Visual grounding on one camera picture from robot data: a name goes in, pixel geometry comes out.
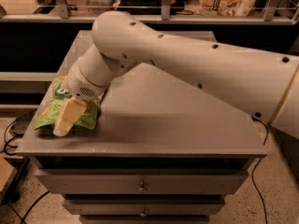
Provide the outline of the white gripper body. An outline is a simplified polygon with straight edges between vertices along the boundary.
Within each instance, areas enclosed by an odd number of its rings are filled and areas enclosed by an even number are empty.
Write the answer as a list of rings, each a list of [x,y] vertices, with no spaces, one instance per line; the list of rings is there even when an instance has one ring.
[[[81,100],[92,101],[102,94],[107,86],[92,84],[79,68],[79,61],[76,61],[65,77],[64,88],[74,97]]]

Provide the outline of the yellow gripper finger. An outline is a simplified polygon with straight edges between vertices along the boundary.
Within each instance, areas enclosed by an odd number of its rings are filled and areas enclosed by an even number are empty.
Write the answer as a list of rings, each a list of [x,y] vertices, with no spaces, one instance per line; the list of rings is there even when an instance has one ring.
[[[66,136],[86,111],[87,106],[86,102],[76,97],[64,99],[59,116],[54,124],[53,134],[58,137]]]

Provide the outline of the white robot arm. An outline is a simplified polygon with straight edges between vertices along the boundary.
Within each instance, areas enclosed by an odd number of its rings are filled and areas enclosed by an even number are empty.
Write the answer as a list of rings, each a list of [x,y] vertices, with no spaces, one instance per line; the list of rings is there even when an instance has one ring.
[[[155,31],[121,11],[99,15],[93,43],[63,87],[81,101],[141,63],[164,70],[277,130],[299,138],[299,58]]]

